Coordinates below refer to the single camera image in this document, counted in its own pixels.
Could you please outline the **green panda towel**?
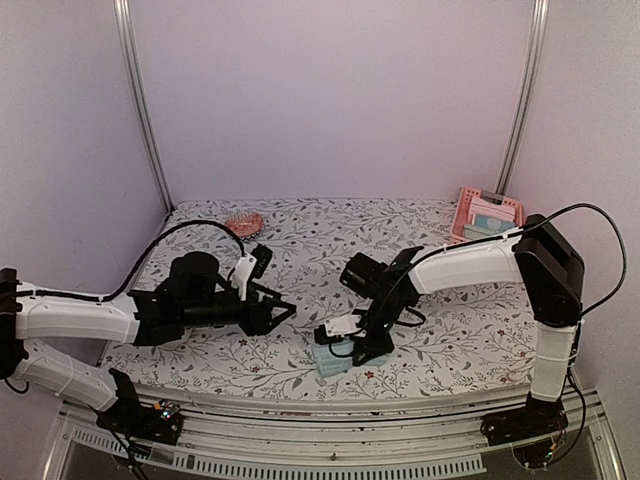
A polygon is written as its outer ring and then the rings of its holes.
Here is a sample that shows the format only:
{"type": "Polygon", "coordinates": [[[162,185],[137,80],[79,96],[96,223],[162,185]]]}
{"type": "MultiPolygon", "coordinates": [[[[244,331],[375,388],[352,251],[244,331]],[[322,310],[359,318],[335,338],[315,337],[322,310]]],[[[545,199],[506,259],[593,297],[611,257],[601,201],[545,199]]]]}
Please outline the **green panda towel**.
{"type": "Polygon", "coordinates": [[[499,231],[483,228],[473,224],[464,224],[462,236],[466,240],[478,240],[492,236],[500,235],[499,231]]]}

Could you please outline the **light blue towel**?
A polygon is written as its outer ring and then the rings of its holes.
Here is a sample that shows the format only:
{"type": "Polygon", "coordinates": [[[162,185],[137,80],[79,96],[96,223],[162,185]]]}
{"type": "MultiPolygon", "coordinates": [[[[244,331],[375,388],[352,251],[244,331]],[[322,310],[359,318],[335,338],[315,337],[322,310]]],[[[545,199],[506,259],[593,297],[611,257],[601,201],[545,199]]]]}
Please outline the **light blue towel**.
{"type": "Polygon", "coordinates": [[[318,374],[323,378],[346,373],[359,366],[379,367],[389,360],[389,352],[375,352],[363,339],[311,347],[318,374]]]}

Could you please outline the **pink plastic basket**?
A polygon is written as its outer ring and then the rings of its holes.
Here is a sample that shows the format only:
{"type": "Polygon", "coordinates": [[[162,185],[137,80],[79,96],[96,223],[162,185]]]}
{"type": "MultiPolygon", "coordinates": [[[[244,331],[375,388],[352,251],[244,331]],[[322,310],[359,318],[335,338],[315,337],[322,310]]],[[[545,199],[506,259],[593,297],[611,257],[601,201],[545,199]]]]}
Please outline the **pink plastic basket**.
{"type": "Polygon", "coordinates": [[[523,207],[517,200],[489,191],[463,187],[450,229],[450,243],[502,233],[524,223],[523,207]]]}

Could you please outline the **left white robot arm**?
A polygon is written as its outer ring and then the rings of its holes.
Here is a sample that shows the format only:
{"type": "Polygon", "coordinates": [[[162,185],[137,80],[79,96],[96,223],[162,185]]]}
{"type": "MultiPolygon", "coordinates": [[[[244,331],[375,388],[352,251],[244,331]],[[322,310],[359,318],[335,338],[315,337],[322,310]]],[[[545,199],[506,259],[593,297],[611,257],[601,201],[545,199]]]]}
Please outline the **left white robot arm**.
{"type": "Polygon", "coordinates": [[[39,290],[13,268],[1,271],[1,376],[38,384],[58,396],[108,411],[128,434],[148,426],[129,377],[87,365],[44,343],[45,338],[87,338],[138,347],[180,340],[189,328],[236,325],[247,336],[273,331],[296,312],[280,293],[256,284],[270,259],[240,257],[229,278],[205,252],[174,259],[154,290],[113,299],[39,290]]]}

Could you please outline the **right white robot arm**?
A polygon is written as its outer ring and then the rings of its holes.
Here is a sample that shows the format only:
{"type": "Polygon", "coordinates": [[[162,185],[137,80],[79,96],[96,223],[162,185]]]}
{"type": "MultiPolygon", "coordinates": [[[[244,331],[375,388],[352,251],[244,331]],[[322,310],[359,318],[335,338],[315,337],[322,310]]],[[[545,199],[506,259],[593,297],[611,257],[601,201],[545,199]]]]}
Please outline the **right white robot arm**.
{"type": "Polygon", "coordinates": [[[577,251],[543,215],[529,216],[523,227],[492,237],[443,246],[429,253],[419,247],[401,251],[390,264],[359,253],[343,270],[340,281],[371,301],[325,322],[330,337],[355,341],[356,366],[392,351],[390,329],[400,314],[420,296],[441,290],[492,282],[524,285],[538,323],[534,399],[517,415],[517,427],[537,436],[552,424],[557,401],[582,317],[584,262],[577,251]]]}

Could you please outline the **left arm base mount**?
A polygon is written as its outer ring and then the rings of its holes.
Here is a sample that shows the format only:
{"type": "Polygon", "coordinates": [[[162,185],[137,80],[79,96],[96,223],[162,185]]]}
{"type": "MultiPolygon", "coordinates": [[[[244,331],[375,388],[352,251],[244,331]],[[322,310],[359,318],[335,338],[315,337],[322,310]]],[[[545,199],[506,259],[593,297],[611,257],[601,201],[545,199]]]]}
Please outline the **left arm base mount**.
{"type": "Polygon", "coordinates": [[[143,405],[137,396],[118,398],[107,410],[96,413],[96,424],[127,438],[176,446],[184,423],[180,410],[179,404],[165,399],[143,405]]]}

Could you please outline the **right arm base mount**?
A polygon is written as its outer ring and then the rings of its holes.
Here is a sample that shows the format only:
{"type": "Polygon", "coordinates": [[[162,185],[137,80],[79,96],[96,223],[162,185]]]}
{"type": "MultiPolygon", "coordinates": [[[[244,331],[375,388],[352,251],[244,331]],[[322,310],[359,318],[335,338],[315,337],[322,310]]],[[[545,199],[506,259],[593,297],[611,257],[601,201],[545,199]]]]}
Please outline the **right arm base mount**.
{"type": "Polygon", "coordinates": [[[490,446],[527,440],[541,435],[560,433],[569,425],[560,398],[544,401],[526,397],[521,407],[484,415],[480,433],[490,446]]]}

